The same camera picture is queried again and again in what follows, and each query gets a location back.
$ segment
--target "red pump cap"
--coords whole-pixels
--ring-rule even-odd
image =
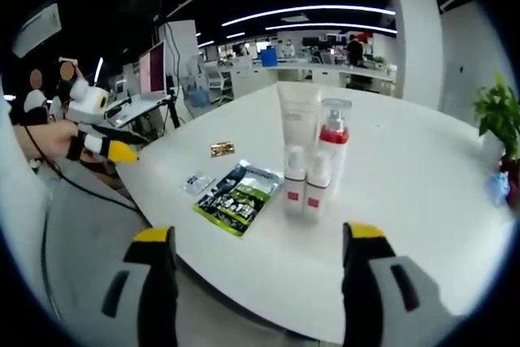
[[[322,126],[322,131],[319,134],[321,141],[330,142],[331,144],[345,144],[349,139],[349,133],[345,128],[339,130],[332,130],[326,125]]]

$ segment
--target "cabinet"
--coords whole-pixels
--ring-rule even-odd
[[[233,95],[235,99],[254,93],[278,81],[276,70],[267,68],[242,68],[231,70]]]
[[[329,70],[313,70],[312,71],[312,82],[317,85],[328,85],[331,87],[344,87],[342,85],[342,78],[338,71]]]

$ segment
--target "gold packet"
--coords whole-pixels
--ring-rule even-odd
[[[211,146],[211,157],[217,158],[219,156],[225,156],[226,154],[234,154],[235,145],[230,141],[218,142]]]

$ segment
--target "clear bottle cap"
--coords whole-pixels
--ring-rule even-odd
[[[352,102],[344,99],[326,98],[322,100],[323,124],[330,130],[339,131],[346,127]]]

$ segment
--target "small white bottle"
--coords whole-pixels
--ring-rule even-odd
[[[318,219],[323,214],[327,203],[327,189],[330,184],[331,160],[327,152],[319,151],[307,173],[303,206],[303,213],[306,217]]]
[[[299,145],[288,147],[284,168],[284,209],[288,215],[301,215],[306,188],[305,152]]]

